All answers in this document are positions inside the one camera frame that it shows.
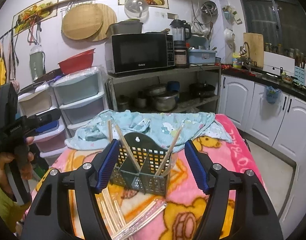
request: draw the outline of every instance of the black countertop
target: black countertop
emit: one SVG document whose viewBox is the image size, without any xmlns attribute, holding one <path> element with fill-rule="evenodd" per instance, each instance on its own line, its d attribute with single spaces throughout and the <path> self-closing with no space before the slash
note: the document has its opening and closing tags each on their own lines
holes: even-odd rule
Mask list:
<svg viewBox="0 0 306 240">
<path fill-rule="evenodd" d="M 289 84 L 282 82 L 281 80 L 273 80 L 271 78 L 268 78 L 267 75 L 263 75 L 259 77 L 251 76 L 247 71 L 240 71 L 240 70 L 232 69 L 232 68 L 223 69 L 222 74 L 247 79 L 247 80 L 254 81 L 256 83 L 263 84 L 266 86 L 272 86 L 275 89 L 279 88 L 284 93 L 290 94 L 306 102 L 306 90 L 301 89 L 294 84 L 289 85 Z"/>
</svg>

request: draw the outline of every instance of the blender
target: blender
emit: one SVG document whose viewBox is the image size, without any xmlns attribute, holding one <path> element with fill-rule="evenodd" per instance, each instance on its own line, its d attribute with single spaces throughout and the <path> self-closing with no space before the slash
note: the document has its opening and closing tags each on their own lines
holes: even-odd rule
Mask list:
<svg viewBox="0 0 306 240">
<path fill-rule="evenodd" d="M 191 25 L 184 20 L 173 20 L 170 27 L 173 34 L 175 66 L 187 68 L 189 67 L 189 55 L 186 40 L 192 36 Z"/>
</svg>

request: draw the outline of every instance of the human hand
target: human hand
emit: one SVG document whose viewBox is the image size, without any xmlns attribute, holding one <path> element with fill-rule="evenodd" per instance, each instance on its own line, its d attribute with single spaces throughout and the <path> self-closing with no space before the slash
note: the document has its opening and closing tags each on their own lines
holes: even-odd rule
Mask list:
<svg viewBox="0 0 306 240">
<path fill-rule="evenodd" d="M 26 139 L 27 145 L 33 143 L 34 137 L 28 137 Z M 0 153 L 0 188 L 9 195 L 13 195 L 12 188 L 9 184 L 7 174 L 5 173 L 5 165 L 10 163 L 15 158 L 12 153 Z M 33 161 L 34 155 L 32 152 L 28 153 L 28 163 L 22 167 L 20 170 L 22 179 L 32 179 L 32 165 L 31 161 Z"/>
</svg>

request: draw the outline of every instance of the gripper handle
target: gripper handle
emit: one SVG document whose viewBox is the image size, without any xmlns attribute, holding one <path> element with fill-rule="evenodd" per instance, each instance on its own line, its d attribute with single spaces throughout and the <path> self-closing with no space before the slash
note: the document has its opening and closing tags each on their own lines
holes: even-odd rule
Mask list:
<svg viewBox="0 0 306 240">
<path fill-rule="evenodd" d="M 15 159 L 5 165 L 5 172 L 19 205 L 32 201 L 29 182 L 21 178 L 20 169 L 28 162 L 29 147 L 25 144 L 15 147 Z"/>
</svg>

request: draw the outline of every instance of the yellow container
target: yellow container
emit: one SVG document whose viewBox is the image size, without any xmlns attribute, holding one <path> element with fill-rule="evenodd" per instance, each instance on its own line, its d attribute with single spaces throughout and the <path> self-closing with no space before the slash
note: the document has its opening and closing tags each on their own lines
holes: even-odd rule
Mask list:
<svg viewBox="0 0 306 240">
<path fill-rule="evenodd" d="M 233 67 L 242 68 L 242 62 L 238 61 L 237 58 L 240 57 L 240 53 L 233 53 Z"/>
</svg>

